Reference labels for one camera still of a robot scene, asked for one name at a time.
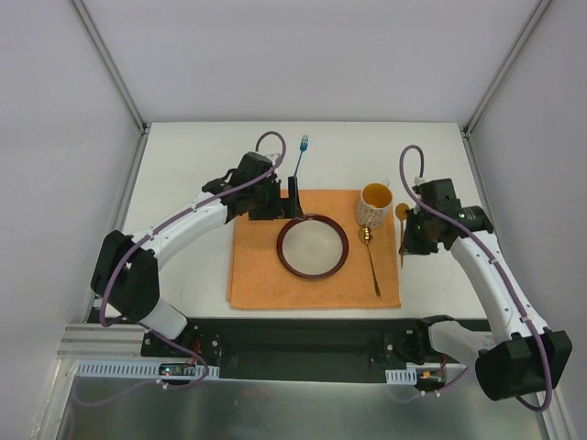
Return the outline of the gold spoon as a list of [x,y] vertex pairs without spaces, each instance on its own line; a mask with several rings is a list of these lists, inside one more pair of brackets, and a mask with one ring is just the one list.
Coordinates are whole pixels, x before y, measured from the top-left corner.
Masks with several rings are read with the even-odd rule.
[[399,246],[399,256],[400,256],[400,268],[404,266],[404,238],[405,238],[405,226],[408,216],[409,206],[406,203],[399,203],[395,207],[395,216],[400,222],[400,246]]
[[373,286],[374,286],[375,295],[378,298],[381,298],[382,297],[381,289],[380,289],[380,285],[379,285],[379,282],[378,282],[378,279],[377,279],[377,275],[376,275],[376,271],[375,271],[374,263],[373,263],[373,259],[372,259],[372,253],[371,253],[371,242],[372,242],[372,239],[373,239],[371,229],[368,226],[363,225],[360,228],[359,237],[360,237],[360,242],[367,249],[367,255],[368,255],[368,258],[369,258],[369,263],[370,263],[370,268],[371,268],[371,275],[372,275],[372,280],[373,280]]

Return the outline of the red rimmed plate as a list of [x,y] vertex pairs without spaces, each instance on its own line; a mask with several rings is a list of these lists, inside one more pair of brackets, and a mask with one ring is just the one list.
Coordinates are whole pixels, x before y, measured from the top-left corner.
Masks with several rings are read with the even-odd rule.
[[311,214],[290,220],[276,241],[279,261],[286,270],[304,280],[318,281],[337,273],[349,255],[349,240],[333,219]]

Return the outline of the white floral mug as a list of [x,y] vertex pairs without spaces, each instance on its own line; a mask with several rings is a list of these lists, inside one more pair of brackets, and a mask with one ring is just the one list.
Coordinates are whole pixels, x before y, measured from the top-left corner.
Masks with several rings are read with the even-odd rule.
[[393,204],[389,181],[369,183],[360,191],[355,219],[361,227],[371,229],[384,225]]

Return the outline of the blue metal fork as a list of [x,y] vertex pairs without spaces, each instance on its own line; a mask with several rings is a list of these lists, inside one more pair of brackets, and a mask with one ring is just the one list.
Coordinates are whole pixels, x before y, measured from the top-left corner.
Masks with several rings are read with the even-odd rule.
[[301,165],[301,162],[302,162],[302,158],[303,158],[305,152],[308,149],[308,145],[309,145],[309,136],[308,135],[302,135],[301,142],[300,142],[300,147],[299,147],[299,155],[298,155],[296,166],[295,166],[294,173],[293,173],[293,176],[294,177],[296,177],[298,175],[298,172],[299,172],[299,169],[300,169],[300,165]]

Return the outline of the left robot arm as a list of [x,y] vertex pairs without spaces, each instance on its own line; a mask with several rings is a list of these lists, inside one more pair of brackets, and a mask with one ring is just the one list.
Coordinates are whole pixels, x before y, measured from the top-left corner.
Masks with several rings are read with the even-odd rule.
[[132,324],[162,335],[162,345],[182,357],[194,346],[187,318],[161,298],[159,272],[198,237],[248,213],[252,219],[273,220],[303,215],[297,180],[288,180],[281,197],[276,169],[283,154],[246,153],[235,169],[207,182],[178,213],[162,224],[126,235],[109,233],[102,244],[91,289]]

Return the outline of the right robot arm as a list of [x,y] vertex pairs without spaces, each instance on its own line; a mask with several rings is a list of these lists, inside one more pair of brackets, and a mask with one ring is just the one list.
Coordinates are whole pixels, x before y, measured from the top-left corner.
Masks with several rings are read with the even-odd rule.
[[572,343],[564,331],[553,331],[530,305],[503,259],[494,228],[479,206],[462,206],[450,179],[415,180],[408,190],[415,207],[408,210],[401,250],[426,256],[446,249],[467,275],[487,317],[491,333],[477,334],[454,318],[420,319],[406,344],[415,363],[442,354],[471,369],[485,395],[493,400],[543,393],[550,405]]

